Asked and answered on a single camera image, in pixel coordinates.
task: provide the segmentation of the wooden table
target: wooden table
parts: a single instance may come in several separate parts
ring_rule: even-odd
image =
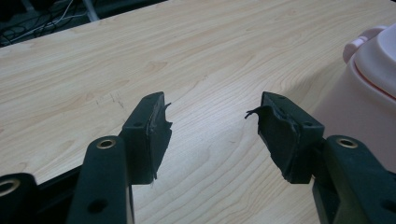
[[[286,182],[257,135],[262,91],[312,111],[345,43],[396,22],[390,1],[175,0],[0,49],[0,175],[38,183],[118,134],[164,91],[173,136],[137,223],[318,223],[311,186]]]

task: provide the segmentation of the screw hole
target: screw hole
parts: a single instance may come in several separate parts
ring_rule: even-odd
[[[135,127],[140,127],[140,126],[142,126],[142,125],[143,125],[143,123],[141,123],[141,122],[136,122],[136,123],[134,124]]]
[[[306,121],[306,122],[303,123],[303,125],[304,125],[304,126],[311,127],[311,126],[314,125],[314,124],[311,123],[311,122],[309,122],[309,121]]]
[[[101,213],[107,207],[106,199],[96,199],[88,205],[88,212],[92,214]]]
[[[337,139],[337,143],[338,143],[338,145],[340,145],[342,147],[348,147],[348,148],[356,148],[356,147],[358,147],[357,143],[355,143],[352,140],[346,139],[346,138],[338,138]]]
[[[396,203],[390,200],[385,200],[381,203],[381,206],[392,213],[396,213]]]
[[[15,189],[17,189],[21,184],[21,181],[19,179],[8,179],[4,180],[3,182],[0,183],[0,197],[8,195]]]
[[[114,147],[114,145],[116,145],[116,141],[114,141],[113,139],[105,139],[99,142],[98,145],[96,146],[100,149],[106,149],[106,148]]]

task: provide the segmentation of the pink plastic container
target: pink plastic container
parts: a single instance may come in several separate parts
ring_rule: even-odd
[[[375,27],[346,45],[346,70],[313,116],[325,136],[361,140],[396,173],[396,24]]]

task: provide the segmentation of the light wood tabletop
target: light wood tabletop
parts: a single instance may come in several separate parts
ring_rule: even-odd
[[[388,0],[171,0],[0,49],[0,175],[42,183],[164,91],[173,135],[137,223],[318,223],[257,135],[263,91],[312,112],[344,45],[396,22]]]

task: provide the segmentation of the dark floor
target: dark floor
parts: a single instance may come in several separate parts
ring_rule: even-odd
[[[165,0],[92,0],[100,19]],[[90,22],[81,0],[56,0],[48,9],[35,10],[25,1],[26,12],[0,21],[0,48]]]

